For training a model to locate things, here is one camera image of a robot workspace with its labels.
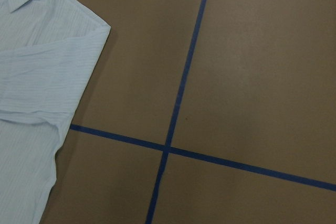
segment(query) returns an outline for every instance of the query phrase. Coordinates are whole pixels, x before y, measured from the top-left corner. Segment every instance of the blue line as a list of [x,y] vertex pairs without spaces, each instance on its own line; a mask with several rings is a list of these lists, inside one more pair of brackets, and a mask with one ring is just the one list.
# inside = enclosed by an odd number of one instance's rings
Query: blue line
[[[155,144],[152,142],[147,142],[144,140],[139,140],[139,139],[128,137],[128,136],[122,136],[122,135],[117,135],[117,134],[113,134],[113,133],[109,133],[105,131],[99,131],[99,130],[91,129],[88,127],[78,126],[75,124],[72,124],[70,126],[70,129],[74,131],[88,133],[91,135],[106,137],[109,139],[113,139],[113,140],[117,140],[117,141],[121,141],[125,143],[139,145],[139,146],[155,149],[158,151],[164,150],[164,145],[161,145],[161,144]],[[318,188],[322,188],[326,190],[336,191],[335,184],[322,182],[322,181],[310,179],[310,178],[304,178],[304,177],[300,177],[300,176],[296,176],[292,174],[277,172],[275,170],[269,170],[269,169],[265,169],[265,168],[253,166],[253,165],[247,165],[247,164],[230,161],[230,160],[219,158],[219,157],[209,156],[209,155],[205,155],[205,154],[201,154],[197,152],[186,151],[186,150],[175,148],[175,147],[170,148],[170,153],[201,160],[201,161],[206,161],[206,162],[217,164],[217,165],[223,165],[223,166],[227,166],[227,167],[231,167],[235,169],[245,170],[251,173],[262,174],[262,175],[266,175],[269,177],[288,180],[291,182],[300,183],[300,184],[304,184],[308,186],[314,186],[314,187],[318,187]]]
[[261,167],[253,166],[253,165],[247,165],[247,164],[230,161],[230,160],[223,159],[223,158],[212,157],[212,156],[208,156],[208,155],[204,155],[204,154],[200,154],[196,152],[190,152],[190,151],[186,151],[186,150],[182,150],[182,149],[174,148],[174,147],[171,148],[170,152],[173,154],[206,161],[206,162],[210,162],[213,164],[224,165],[224,166],[232,167],[235,169],[245,170],[251,173],[262,174],[262,175],[266,175],[266,176],[270,176],[274,178],[280,178],[280,179],[284,179],[284,180],[288,180],[288,181],[292,181],[292,182],[296,182],[296,183],[300,183],[304,185],[309,185],[309,186],[319,187],[319,188],[323,188],[323,189],[327,189],[331,191],[336,191],[336,185],[327,183],[327,182],[318,181],[315,179],[304,178],[304,177],[300,177],[300,176],[296,176],[292,174],[277,172],[275,170],[269,170],[269,169],[265,169],[265,168],[261,168]]
[[169,152],[170,152],[170,149],[171,149],[172,139],[173,139],[173,135],[174,135],[175,127],[176,127],[176,121],[177,121],[178,113],[180,111],[180,106],[181,106],[183,93],[184,93],[184,89],[185,89],[185,84],[186,84],[188,73],[189,73],[189,70],[190,70],[191,61],[193,59],[198,33],[200,32],[199,28],[201,27],[201,22],[202,22],[202,18],[203,18],[203,14],[204,14],[204,9],[205,9],[205,4],[206,4],[206,0],[201,0],[201,4],[200,4],[198,14],[197,14],[196,24],[195,24],[195,27],[194,27],[192,39],[191,39],[189,50],[188,50],[188,55],[187,55],[186,62],[185,62],[185,65],[184,65],[184,70],[183,70],[180,86],[179,86],[177,96],[176,96],[175,106],[174,106],[172,118],[171,118],[171,121],[170,121],[169,129],[168,129],[168,133],[167,133],[167,137],[166,137],[165,147],[163,149],[158,174],[156,176],[156,181],[155,181],[155,184],[154,184],[154,189],[153,189],[151,202],[150,202],[150,205],[149,205],[149,208],[148,208],[147,218],[146,218],[146,222],[145,222],[146,224],[151,224],[152,221],[153,221],[153,216],[154,216],[154,212],[155,212],[155,208],[156,208],[156,202],[157,202],[158,196],[159,196],[160,183],[161,183],[161,179],[162,179],[164,170],[165,170],[166,165],[167,165],[167,159],[168,159],[168,155],[169,155]]
[[114,133],[109,133],[109,132],[106,132],[106,131],[95,130],[95,129],[92,129],[92,128],[79,126],[79,125],[75,125],[75,124],[70,125],[70,129],[72,129],[74,131],[88,133],[88,134],[95,135],[95,136],[101,136],[101,137],[105,137],[105,138],[129,143],[129,144],[139,145],[139,146],[143,146],[143,147],[146,147],[146,148],[151,148],[151,149],[158,150],[158,151],[163,151],[163,149],[164,149],[164,145],[162,145],[162,144],[155,144],[155,143],[152,143],[152,142],[148,142],[148,141],[144,141],[144,140],[140,140],[140,139],[136,139],[136,138],[132,138],[132,137],[122,136],[122,135],[118,135],[118,134],[114,134]]

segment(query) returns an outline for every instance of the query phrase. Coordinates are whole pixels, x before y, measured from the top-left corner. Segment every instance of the brown tile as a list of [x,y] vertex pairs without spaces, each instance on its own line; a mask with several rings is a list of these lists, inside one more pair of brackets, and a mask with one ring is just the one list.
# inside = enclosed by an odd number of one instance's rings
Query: brown tile
[[201,0],[78,0],[112,26],[74,123],[164,143]]
[[41,224],[144,223],[161,152],[70,131]]
[[336,223],[336,194],[171,155],[153,224]]
[[173,146],[336,183],[335,0],[208,0]]

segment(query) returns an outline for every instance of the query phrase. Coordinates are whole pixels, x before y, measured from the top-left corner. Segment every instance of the shirt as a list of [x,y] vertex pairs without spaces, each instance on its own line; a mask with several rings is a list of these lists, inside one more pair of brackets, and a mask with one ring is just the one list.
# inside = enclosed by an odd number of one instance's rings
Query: shirt
[[0,224],[38,224],[110,26],[76,0],[0,0]]

